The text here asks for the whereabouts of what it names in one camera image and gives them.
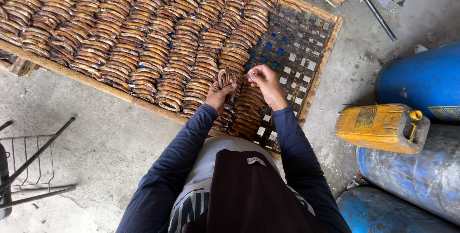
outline jerry can handle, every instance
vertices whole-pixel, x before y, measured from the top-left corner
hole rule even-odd
[[[412,142],[412,140],[414,139],[414,132],[415,132],[415,129],[417,128],[416,124],[412,123],[412,125],[414,126],[414,128],[412,129],[412,132],[410,133],[409,142]]]

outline hand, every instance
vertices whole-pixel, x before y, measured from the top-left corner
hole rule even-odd
[[[284,97],[278,74],[267,65],[257,65],[247,73],[250,74],[248,81],[251,83],[251,87],[260,88],[265,102],[271,106],[273,111],[281,110],[289,105]]]
[[[204,101],[204,103],[213,107],[218,115],[221,115],[221,113],[224,111],[226,95],[236,88],[236,83],[233,83],[233,79],[230,79],[230,83],[232,84],[220,90],[219,83],[216,80],[207,92],[206,101]]]

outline concrete floor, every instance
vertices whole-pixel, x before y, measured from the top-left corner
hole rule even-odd
[[[365,3],[349,0],[345,17],[308,114],[304,131],[334,195],[357,175],[356,147],[334,134],[340,112],[374,103],[381,66],[460,39],[460,0],[406,0],[404,8],[378,7],[398,40],[391,42]],[[14,207],[2,232],[114,232],[136,185],[181,125],[54,72],[30,78],[0,71],[0,122],[15,124],[0,137],[54,133],[77,120],[54,143],[56,186],[77,190]]]

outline bamboo drying rack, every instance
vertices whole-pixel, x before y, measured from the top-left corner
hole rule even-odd
[[[313,75],[311,77],[311,80],[308,82],[308,87],[306,90],[305,97],[302,100],[302,103],[300,104],[299,112],[297,113],[298,122],[301,126],[303,126],[303,124],[305,123],[305,119],[308,114],[308,111],[310,109],[310,106],[313,102],[313,98],[315,96],[316,90],[318,89],[318,85],[321,80],[322,73],[324,72],[327,61],[331,55],[333,46],[337,40],[338,33],[340,31],[340,28],[342,27],[342,23],[344,19],[342,16],[333,15],[331,13],[328,13],[320,9],[319,7],[315,7],[302,0],[285,0],[285,1],[291,2],[295,4],[296,6],[300,7],[300,9],[302,10],[302,13],[305,12],[308,15],[314,15],[315,17],[317,16],[321,20],[325,20],[329,22],[330,24],[332,24],[333,26],[332,28],[330,28],[330,31],[331,31],[330,35],[328,36],[328,38],[326,38],[327,43],[322,46],[322,52],[319,53],[316,66],[313,71]],[[8,42],[0,40],[0,49],[6,52],[9,52],[11,54],[14,54],[18,57],[14,64],[0,61],[1,70],[11,72],[15,74],[16,76],[27,76],[28,77],[30,76],[30,73],[33,70],[36,70],[39,67],[42,67],[44,69],[57,72],[66,77],[75,79],[85,85],[88,85],[95,89],[106,92],[110,95],[118,97],[119,99],[129,102],[137,107],[141,107],[152,113],[155,113],[165,118],[168,118],[170,120],[176,121],[180,124],[185,124],[188,120],[188,118],[182,117],[174,112],[163,109],[157,105],[154,105],[144,100],[141,100],[139,98],[133,97],[132,95],[122,92],[116,88],[113,88],[112,86],[101,83],[93,78],[90,78],[82,73],[79,73],[70,68],[62,66],[47,58],[40,57],[40,56],[37,56],[36,54],[25,51],[21,49],[20,47],[10,44]],[[209,135],[228,136],[228,134],[215,130],[215,129],[211,129],[209,132]],[[269,153],[276,160],[279,160],[279,161],[281,160],[279,148],[265,148],[265,149],[267,149]]]

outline person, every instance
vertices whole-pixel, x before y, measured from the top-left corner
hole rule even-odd
[[[319,162],[266,65],[248,71],[273,109],[287,185],[277,162],[253,142],[206,139],[236,83],[206,101],[142,177],[117,233],[351,232]]]

